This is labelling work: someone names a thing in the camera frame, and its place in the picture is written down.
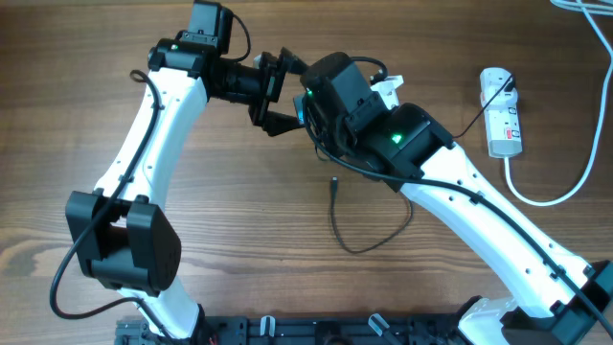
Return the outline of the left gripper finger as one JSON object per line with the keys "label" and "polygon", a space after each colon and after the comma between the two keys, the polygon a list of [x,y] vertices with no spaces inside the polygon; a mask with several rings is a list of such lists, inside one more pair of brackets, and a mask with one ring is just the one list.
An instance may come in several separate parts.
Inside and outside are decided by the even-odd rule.
{"label": "left gripper finger", "polygon": [[286,47],[283,47],[280,51],[280,61],[282,63],[281,69],[293,75],[303,75],[309,68],[308,64]]}
{"label": "left gripper finger", "polygon": [[304,125],[295,116],[275,111],[267,111],[261,128],[269,137],[275,137],[291,130],[303,128]]}

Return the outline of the turquoise screen smartphone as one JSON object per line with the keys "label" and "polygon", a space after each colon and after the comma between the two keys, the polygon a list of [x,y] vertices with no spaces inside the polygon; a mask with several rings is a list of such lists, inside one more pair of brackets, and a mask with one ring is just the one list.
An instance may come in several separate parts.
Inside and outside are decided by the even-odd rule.
{"label": "turquoise screen smartphone", "polygon": [[293,104],[296,112],[298,124],[303,127],[305,125],[304,106],[306,94],[299,94],[293,98]]}

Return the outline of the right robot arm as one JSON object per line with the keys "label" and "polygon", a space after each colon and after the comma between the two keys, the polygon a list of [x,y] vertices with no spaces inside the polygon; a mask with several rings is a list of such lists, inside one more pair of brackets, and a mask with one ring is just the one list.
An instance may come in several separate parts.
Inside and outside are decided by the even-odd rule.
{"label": "right robot arm", "polygon": [[508,297],[480,297],[458,317],[461,341],[576,344],[595,325],[611,329],[612,264],[590,264],[543,233],[424,109],[387,105],[342,52],[308,66],[301,84],[306,131],[322,153],[437,217],[507,287]]}

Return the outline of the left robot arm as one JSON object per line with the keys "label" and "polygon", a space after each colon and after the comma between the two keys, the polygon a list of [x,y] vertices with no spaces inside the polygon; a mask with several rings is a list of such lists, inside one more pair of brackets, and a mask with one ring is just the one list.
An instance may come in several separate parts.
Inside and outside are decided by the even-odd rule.
{"label": "left robot arm", "polygon": [[270,105],[288,74],[307,65],[287,49],[262,53],[255,66],[228,57],[237,16],[217,2],[193,4],[188,28],[148,53],[146,71],[130,76],[146,90],[115,160],[89,193],[74,192],[65,215],[68,257],[82,273],[138,307],[157,344],[211,344],[203,308],[177,270],[181,241],[165,216],[170,180],[195,120],[210,99],[245,104],[253,125],[277,136],[299,127]]}

